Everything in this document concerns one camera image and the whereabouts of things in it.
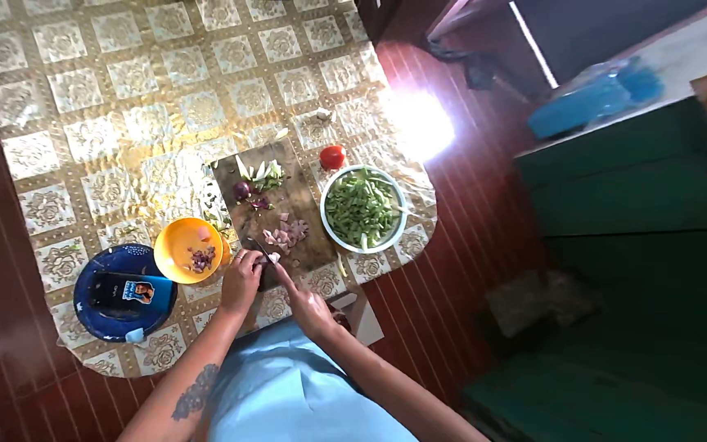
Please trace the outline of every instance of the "tattoo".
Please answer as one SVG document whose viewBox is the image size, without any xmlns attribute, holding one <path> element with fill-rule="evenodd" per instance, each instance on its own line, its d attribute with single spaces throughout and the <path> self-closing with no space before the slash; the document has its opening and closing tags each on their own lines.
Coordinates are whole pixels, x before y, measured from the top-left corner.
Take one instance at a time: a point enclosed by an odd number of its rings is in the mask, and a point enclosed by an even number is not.
<svg viewBox="0 0 707 442">
<path fill-rule="evenodd" d="M 196 383 L 187 387 L 187 391 L 183 392 L 176 401 L 176 409 L 171 415 L 174 421 L 186 419 L 193 411 L 200 411 L 206 406 L 211 388 L 214 387 L 214 379 L 219 371 L 220 367 L 212 363 L 203 367 L 196 377 Z"/>
</svg>

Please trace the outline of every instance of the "hand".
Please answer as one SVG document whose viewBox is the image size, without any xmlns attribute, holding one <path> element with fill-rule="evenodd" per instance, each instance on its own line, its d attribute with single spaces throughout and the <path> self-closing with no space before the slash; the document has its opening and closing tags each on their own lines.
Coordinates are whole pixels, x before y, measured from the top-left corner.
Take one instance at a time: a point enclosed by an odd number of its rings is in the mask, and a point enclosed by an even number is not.
<svg viewBox="0 0 707 442">
<path fill-rule="evenodd" d="M 220 309 L 231 313 L 247 315 L 258 291 L 263 264 L 254 264 L 263 256 L 257 250 L 242 248 L 222 277 Z"/>
<path fill-rule="evenodd" d="M 341 328 L 331 316 L 324 298 L 309 290 L 298 289 L 283 266 L 280 264 L 274 266 L 277 269 L 277 280 L 288 290 L 288 300 L 294 319 L 307 337 L 316 341 L 330 336 Z"/>
</svg>

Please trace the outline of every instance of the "chopped green beans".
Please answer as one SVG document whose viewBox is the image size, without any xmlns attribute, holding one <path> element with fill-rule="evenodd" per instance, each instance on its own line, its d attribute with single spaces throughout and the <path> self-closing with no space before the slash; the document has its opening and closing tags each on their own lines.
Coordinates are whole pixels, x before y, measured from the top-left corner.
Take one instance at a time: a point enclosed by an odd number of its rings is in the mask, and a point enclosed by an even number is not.
<svg viewBox="0 0 707 442">
<path fill-rule="evenodd" d="M 400 213 L 392 207 L 394 187 L 363 167 L 338 178 L 326 195 L 326 219 L 340 239 L 373 248 L 389 233 Z"/>
</svg>

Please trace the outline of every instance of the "white bowl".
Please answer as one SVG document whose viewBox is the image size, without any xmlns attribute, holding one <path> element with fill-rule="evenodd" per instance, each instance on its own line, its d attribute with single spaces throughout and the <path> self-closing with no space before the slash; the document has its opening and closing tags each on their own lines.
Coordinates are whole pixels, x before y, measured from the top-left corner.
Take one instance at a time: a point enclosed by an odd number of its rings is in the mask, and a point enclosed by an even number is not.
<svg viewBox="0 0 707 442">
<path fill-rule="evenodd" d="M 335 235 L 335 232 L 332 231 L 331 227 L 329 226 L 329 221 L 326 219 L 326 196 L 329 193 L 331 185 L 334 184 L 335 181 L 337 181 L 337 179 L 341 176 L 347 175 L 352 171 L 357 171 L 363 167 L 365 167 L 365 165 L 354 165 L 344 167 L 337 171 L 335 175 L 331 176 L 331 178 L 329 178 L 329 181 L 324 187 L 324 192 L 320 195 L 320 220 L 324 223 L 326 233 L 329 234 L 331 239 L 333 239 L 337 244 L 339 244 L 346 250 L 350 250 L 351 252 L 356 253 L 376 253 L 393 246 L 394 243 L 396 243 L 400 239 L 403 230 L 405 230 L 405 222 L 408 221 L 408 215 L 405 212 L 400 212 L 400 219 L 397 223 L 394 224 L 392 230 L 387 235 L 382 236 L 381 239 L 378 240 L 378 244 L 376 244 L 375 247 L 370 247 L 367 250 L 351 246 L 350 244 L 340 239 L 337 235 Z M 405 195 L 403 195 L 400 186 L 398 186 L 398 182 L 394 181 L 394 178 L 392 178 L 385 171 L 378 169 L 378 167 L 367 166 L 367 170 L 373 171 L 379 174 L 380 176 L 383 176 L 383 178 L 385 178 L 389 183 L 391 183 L 392 187 L 394 188 L 394 192 L 392 193 L 392 195 L 397 198 L 397 203 L 400 207 L 405 207 Z"/>
</svg>

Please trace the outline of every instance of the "light blue shirt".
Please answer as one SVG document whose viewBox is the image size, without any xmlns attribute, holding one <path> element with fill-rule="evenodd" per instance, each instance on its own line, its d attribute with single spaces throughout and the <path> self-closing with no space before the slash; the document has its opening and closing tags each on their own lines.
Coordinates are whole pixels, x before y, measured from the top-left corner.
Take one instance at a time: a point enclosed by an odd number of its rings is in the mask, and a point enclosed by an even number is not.
<svg viewBox="0 0 707 442">
<path fill-rule="evenodd" d="M 234 342 L 206 409 L 212 441 L 417 441 L 290 319 Z"/>
</svg>

